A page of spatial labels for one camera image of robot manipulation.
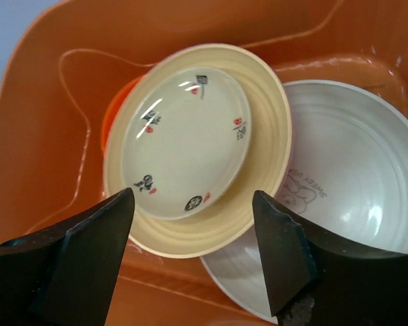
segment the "printed plate decoration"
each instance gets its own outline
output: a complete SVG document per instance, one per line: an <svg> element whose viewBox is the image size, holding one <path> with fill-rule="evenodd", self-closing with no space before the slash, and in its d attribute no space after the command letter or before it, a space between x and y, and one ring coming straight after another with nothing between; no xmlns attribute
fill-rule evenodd
<svg viewBox="0 0 408 326"><path fill-rule="evenodd" d="M242 167L250 128L248 99L228 73L197 67L161 81L124 139L121 171L138 209L173 220L211 205Z"/></svg>

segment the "red strawberry motif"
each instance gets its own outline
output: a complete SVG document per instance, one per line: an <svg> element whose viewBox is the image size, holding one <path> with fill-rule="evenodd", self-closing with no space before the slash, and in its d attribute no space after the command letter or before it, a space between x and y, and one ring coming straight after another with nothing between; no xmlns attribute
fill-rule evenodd
<svg viewBox="0 0 408 326"><path fill-rule="evenodd" d="M207 192L207 195L204 197L204 202L207 202L210 199L210 193Z"/></svg>
<svg viewBox="0 0 408 326"><path fill-rule="evenodd" d="M197 87L196 87L196 88L193 88L193 89L191 90L191 92L192 92L192 94L197 95L197 94L198 94L198 88L197 88Z"/></svg>

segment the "orange object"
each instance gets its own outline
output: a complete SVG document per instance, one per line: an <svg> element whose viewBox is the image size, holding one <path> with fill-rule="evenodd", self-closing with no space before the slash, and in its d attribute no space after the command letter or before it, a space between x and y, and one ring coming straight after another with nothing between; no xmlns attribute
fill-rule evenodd
<svg viewBox="0 0 408 326"><path fill-rule="evenodd" d="M126 86L121 88L121 90L115 95L114 99L111 101L107 107L106 114L104 115L103 122L101 122L101 151L104 154L107 138L109 136L110 128L114 123L116 114L118 113L122 103L125 98L129 95L131 90L139 83L143 76L139 76L134 80L130 81Z"/></svg>
<svg viewBox="0 0 408 326"><path fill-rule="evenodd" d="M1 85L0 243L98 203L106 107L165 56L213 41L253 51L283 82L354 84L408 117L408 0L64 1L32 24ZM268 325L199 259L130 243L106 325L191 323Z"/></svg>

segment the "dish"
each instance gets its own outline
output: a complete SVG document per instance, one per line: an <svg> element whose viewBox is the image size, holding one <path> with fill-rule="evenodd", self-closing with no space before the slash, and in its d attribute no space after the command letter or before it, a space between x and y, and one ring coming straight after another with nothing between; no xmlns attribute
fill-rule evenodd
<svg viewBox="0 0 408 326"><path fill-rule="evenodd" d="M355 86L309 80L285 89L299 132L276 198L340 236L408 253L408 120ZM234 302L276 323L254 228L201 260Z"/></svg>
<svg viewBox="0 0 408 326"><path fill-rule="evenodd" d="M215 251L242 235L253 224L251 198L256 189L276 194L286 175L292 147L292 120L281 82L273 70L251 52L226 44L205 44L182 50L160 62L127 98L140 102L160 81L176 71L215 67L241 85L252 111L252 138L241 171L226 193L209 208L188 219L161 221L136 210L131 240L163 257L189 258ZM103 184L106 196L124 188L115 169L120 165L121 142L134 112L120 110L107 141Z"/></svg>
<svg viewBox="0 0 408 326"><path fill-rule="evenodd" d="M139 104L122 139L125 185L148 215L172 221L212 205L234 181L248 152L251 111L228 73L189 68L169 76Z"/></svg>
<svg viewBox="0 0 408 326"><path fill-rule="evenodd" d="M130 94L133 88L139 83L143 76L136 77L134 80L130 81L126 86L121 88L121 90L115 95L112 101L107 107L106 113L101 123L101 151L105 152L107 138L109 136L110 128L114 123L115 117L124 102L125 98Z"/></svg>

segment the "white round plate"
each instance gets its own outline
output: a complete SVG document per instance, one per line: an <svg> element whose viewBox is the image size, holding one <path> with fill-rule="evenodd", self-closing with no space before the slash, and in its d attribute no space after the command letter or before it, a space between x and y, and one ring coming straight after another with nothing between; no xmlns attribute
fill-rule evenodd
<svg viewBox="0 0 408 326"><path fill-rule="evenodd" d="M355 86L311 80L285 89L297 133L277 199L340 236L408 253L408 120ZM252 228L202 260L233 301L272 321L259 257Z"/></svg>
<svg viewBox="0 0 408 326"><path fill-rule="evenodd" d="M201 212L187 219L165 221L155 219L137 207L130 239L142 249L163 257L199 257L222 248L245 233L254 222L251 205L254 192L261 189L272 196L277 193L287 174L292 149L290 108L283 86L272 68L253 53L236 46L193 46L169 56L151 69L119 110L104 157L106 196L126 187L120 172L122 149L136 108L161 82L178 71L195 67L221 69L239 82L251 108L251 144L233 184L219 200Z"/></svg>
<svg viewBox="0 0 408 326"><path fill-rule="evenodd" d="M220 69L186 69L162 81L137 108L123 144L122 176L136 205L166 220L207 208L242 167L251 125L242 87Z"/></svg>

